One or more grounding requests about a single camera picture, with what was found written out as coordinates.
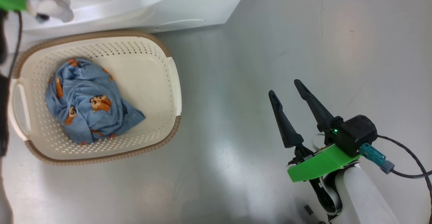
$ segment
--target beige plastic basket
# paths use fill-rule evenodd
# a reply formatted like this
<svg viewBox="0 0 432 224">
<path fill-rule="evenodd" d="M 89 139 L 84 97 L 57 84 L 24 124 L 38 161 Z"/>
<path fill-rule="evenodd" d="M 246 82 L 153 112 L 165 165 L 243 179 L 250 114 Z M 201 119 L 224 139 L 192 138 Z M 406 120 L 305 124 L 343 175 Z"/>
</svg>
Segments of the beige plastic basket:
<svg viewBox="0 0 432 224">
<path fill-rule="evenodd" d="M 122 97 L 141 110 L 145 120 L 113 139 L 89 145 L 72 142 L 45 103 L 49 79 L 72 57 L 86 58 L 108 70 Z M 56 165 L 105 162 L 158 149 L 176 134 L 181 119 L 176 64 L 156 37 L 138 31 L 97 32 L 36 45 L 15 65 L 10 91 L 12 126 L 37 158 Z M 23 111 L 17 106 L 20 103 Z M 23 122 L 18 121 L 21 113 Z"/>
</svg>

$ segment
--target washing machine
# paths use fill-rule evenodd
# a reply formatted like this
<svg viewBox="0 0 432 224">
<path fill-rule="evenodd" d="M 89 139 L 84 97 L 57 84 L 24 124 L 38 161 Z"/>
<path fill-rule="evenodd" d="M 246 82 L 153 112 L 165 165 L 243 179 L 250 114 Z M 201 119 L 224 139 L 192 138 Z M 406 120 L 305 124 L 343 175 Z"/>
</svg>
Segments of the washing machine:
<svg viewBox="0 0 432 224">
<path fill-rule="evenodd" d="M 71 0 L 71 22 L 51 18 L 38 23 L 23 13 L 20 50 L 41 41 L 101 30 L 141 27 L 149 33 L 223 24 L 240 0 Z M 18 18 L 10 13 L 5 24 L 9 52 L 14 52 Z"/>
</svg>

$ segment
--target brown woven basket rim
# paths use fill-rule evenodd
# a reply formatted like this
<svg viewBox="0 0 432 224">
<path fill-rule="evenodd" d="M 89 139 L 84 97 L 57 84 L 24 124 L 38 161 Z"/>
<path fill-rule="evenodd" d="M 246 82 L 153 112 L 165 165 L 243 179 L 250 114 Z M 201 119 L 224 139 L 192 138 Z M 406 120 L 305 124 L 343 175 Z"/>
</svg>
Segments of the brown woven basket rim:
<svg viewBox="0 0 432 224">
<path fill-rule="evenodd" d="M 89 40 L 89 39 L 95 39 L 95 38 L 112 38 L 116 36 L 137 36 L 137 37 L 143 37 L 152 40 L 155 42 L 158 46 L 162 48 L 165 55 L 167 57 L 171 57 L 171 53 L 169 52 L 168 48 L 155 36 L 141 32 L 136 30 L 111 30 L 111 31 L 102 31 L 102 32 L 94 32 L 94 33 L 86 33 L 86 34 L 80 34 L 75 36 L 68 36 L 66 38 L 59 38 L 53 41 L 44 42 L 38 45 L 35 45 L 28 49 L 23 55 L 20 56 L 20 59 L 17 61 L 17 63 L 14 65 L 14 68 L 12 70 L 11 77 L 13 79 L 17 79 L 20 77 L 21 69 L 23 68 L 24 63 L 26 60 L 34 53 L 36 53 L 39 50 L 53 47 L 61 44 L 76 42 L 76 41 L 83 41 L 83 40 Z M 123 159 L 131 156 L 136 156 L 145 152 L 149 152 L 152 150 L 156 150 L 161 148 L 162 146 L 166 145 L 177 133 L 177 130 L 179 129 L 180 121 L 182 117 L 177 116 L 175 118 L 174 126 L 171 130 L 171 132 L 163 139 L 162 141 L 159 141 L 158 143 L 155 143 L 153 145 L 149 145 L 146 147 L 142 147 L 136 150 L 130 150 L 123 153 L 118 153 L 114 155 L 108 155 L 108 156 L 100 156 L 100 157 L 91 157 L 91 158 L 84 158 L 84 159 L 68 159 L 68 160 L 59 160 L 50 158 L 46 155 L 44 155 L 42 152 L 40 152 L 37 147 L 34 145 L 34 143 L 31 140 L 25 141 L 25 144 L 27 148 L 30 150 L 30 152 L 36 156 L 38 159 L 40 159 L 43 162 L 46 162 L 48 164 L 58 165 L 58 166 L 73 166 L 73 165 L 85 165 L 85 164 L 95 164 L 95 163 L 101 163 L 101 162 L 108 162 L 108 161 L 114 161 L 118 159 Z"/>
</svg>

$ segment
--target blue clothing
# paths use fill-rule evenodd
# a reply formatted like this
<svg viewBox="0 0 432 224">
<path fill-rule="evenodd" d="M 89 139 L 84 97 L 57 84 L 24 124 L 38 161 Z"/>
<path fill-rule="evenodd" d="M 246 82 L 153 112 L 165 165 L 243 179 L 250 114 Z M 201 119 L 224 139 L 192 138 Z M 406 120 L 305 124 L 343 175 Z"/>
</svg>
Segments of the blue clothing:
<svg viewBox="0 0 432 224">
<path fill-rule="evenodd" d="M 112 76 L 85 59 L 70 59 L 57 70 L 45 102 L 77 144 L 120 135 L 145 119 L 122 99 Z"/>
</svg>

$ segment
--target gray surface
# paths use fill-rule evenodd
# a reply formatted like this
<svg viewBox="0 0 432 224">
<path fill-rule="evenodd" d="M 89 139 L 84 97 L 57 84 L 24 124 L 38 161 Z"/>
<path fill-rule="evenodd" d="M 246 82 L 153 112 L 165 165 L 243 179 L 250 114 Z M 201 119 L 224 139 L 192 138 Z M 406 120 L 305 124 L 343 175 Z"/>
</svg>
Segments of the gray surface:
<svg viewBox="0 0 432 224">
<path fill-rule="evenodd" d="M 12 133 L 3 161 L 15 223 L 307 223 L 324 219 L 311 187 L 290 182 L 268 102 L 274 90 L 307 145 L 316 122 L 301 79 L 335 115 L 369 116 L 432 169 L 432 0 L 242 0 L 224 26 L 158 34 L 183 93 L 180 129 L 162 149 L 82 167 L 34 158 Z M 415 162 L 374 144 L 396 169 Z M 423 180 L 362 167 L 401 223 L 425 223 Z"/>
</svg>

